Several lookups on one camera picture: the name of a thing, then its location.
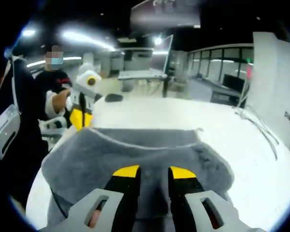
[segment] yellow robot part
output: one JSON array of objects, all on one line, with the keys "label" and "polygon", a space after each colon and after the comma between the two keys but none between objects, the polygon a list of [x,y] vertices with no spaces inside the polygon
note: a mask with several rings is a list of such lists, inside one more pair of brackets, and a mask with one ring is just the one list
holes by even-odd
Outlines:
[{"label": "yellow robot part", "polygon": [[[85,127],[88,127],[90,125],[90,122],[92,121],[92,114],[85,113]],[[82,111],[76,108],[72,109],[71,115],[70,115],[70,121],[71,123],[76,127],[78,131],[80,131],[83,128],[82,122],[83,122],[83,115]]]},{"label": "yellow robot part", "polygon": [[172,170],[174,179],[186,179],[186,178],[196,178],[197,177],[193,172],[191,172],[187,169],[178,168],[178,167],[174,167],[174,166],[171,166],[170,168]]},{"label": "yellow robot part", "polygon": [[136,172],[139,169],[139,165],[134,165],[130,167],[125,167],[114,172],[113,176],[121,176],[121,177],[136,177]]}]

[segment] white robot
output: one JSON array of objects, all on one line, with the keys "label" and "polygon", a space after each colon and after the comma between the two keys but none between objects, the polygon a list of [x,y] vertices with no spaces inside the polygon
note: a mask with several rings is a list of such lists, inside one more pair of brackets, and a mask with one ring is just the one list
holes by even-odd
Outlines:
[{"label": "white robot", "polygon": [[67,100],[71,102],[67,107],[71,112],[71,123],[80,131],[83,127],[93,126],[93,104],[102,78],[89,63],[83,64],[78,71],[79,74]]}]

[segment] hand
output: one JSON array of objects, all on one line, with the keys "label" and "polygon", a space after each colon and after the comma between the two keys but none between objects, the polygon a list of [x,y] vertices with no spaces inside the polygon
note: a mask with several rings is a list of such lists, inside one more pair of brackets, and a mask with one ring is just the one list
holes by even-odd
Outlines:
[{"label": "hand", "polygon": [[57,114],[66,107],[67,94],[70,91],[71,89],[65,89],[53,97],[53,107]]}]

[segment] gray towel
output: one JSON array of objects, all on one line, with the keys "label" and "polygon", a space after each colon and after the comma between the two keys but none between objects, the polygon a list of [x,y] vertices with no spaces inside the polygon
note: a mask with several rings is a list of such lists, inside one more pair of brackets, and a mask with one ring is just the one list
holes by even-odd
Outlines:
[{"label": "gray towel", "polygon": [[[174,231],[169,210],[168,167],[191,170],[205,190],[226,199],[233,177],[226,162],[195,131],[83,129],[51,153],[42,172],[57,200],[69,208],[93,189],[104,188],[116,170],[141,166],[134,231]],[[64,219],[51,201],[48,224]]]}]

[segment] black ceiling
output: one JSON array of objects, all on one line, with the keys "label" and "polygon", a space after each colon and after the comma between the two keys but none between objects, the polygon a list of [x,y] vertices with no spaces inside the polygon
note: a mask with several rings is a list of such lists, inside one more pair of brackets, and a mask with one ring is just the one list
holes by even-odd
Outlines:
[{"label": "black ceiling", "polygon": [[[153,46],[152,36],[138,37],[137,43],[119,43],[128,37],[131,8],[142,0],[63,1],[52,0],[37,13],[28,28],[37,30],[34,38],[20,38],[15,54],[34,56],[41,46],[58,40],[63,28],[74,28],[92,33],[115,47]],[[256,8],[260,1],[207,0],[200,1],[201,28],[177,27],[166,30],[174,34],[174,49],[191,51],[202,47],[232,43],[252,43],[253,31],[272,31],[280,39],[287,39],[277,8]]]}]

